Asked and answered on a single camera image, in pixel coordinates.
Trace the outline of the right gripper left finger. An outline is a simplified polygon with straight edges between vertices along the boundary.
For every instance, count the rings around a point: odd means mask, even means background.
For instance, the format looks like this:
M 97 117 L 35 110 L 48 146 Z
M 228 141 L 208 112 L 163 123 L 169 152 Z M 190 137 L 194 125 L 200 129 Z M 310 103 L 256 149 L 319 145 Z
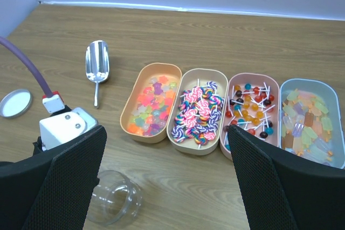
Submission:
M 1 162 L 1 229 L 83 229 L 107 141 L 97 126 L 19 162 Z

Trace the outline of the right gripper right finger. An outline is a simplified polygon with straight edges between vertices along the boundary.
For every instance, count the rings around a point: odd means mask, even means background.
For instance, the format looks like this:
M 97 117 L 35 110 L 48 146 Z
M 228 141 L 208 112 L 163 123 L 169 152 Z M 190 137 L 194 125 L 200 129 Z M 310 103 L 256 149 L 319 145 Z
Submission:
M 250 229 L 344 229 L 344 170 L 312 162 L 229 126 Z

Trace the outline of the clear glass jar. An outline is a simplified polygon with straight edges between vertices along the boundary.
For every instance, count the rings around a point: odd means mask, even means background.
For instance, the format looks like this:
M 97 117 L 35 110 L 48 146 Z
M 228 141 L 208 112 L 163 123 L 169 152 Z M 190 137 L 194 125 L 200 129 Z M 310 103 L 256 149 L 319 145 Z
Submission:
M 93 189 L 87 219 L 103 227 L 124 229 L 140 211 L 143 195 L 140 186 L 121 172 L 99 172 Z

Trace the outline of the silver metal scoop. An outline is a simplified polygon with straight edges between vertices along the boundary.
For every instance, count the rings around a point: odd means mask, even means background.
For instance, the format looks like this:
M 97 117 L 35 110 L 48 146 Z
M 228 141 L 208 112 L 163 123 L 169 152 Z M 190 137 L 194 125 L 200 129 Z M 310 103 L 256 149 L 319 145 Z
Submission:
M 99 85 L 108 80 L 109 54 L 104 40 L 96 40 L 89 44 L 85 54 L 85 71 L 87 79 L 95 83 L 94 107 L 99 108 Z

